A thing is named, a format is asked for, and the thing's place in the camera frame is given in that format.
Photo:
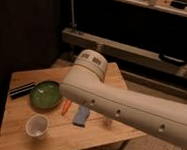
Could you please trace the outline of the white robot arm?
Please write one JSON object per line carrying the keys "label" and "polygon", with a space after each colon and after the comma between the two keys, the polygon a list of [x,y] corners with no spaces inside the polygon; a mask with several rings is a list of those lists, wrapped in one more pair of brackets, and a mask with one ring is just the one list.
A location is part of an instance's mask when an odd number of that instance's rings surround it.
{"label": "white robot arm", "polygon": [[187,104],[105,84],[107,60],[83,50],[59,91],[74,103],[187,150]]}

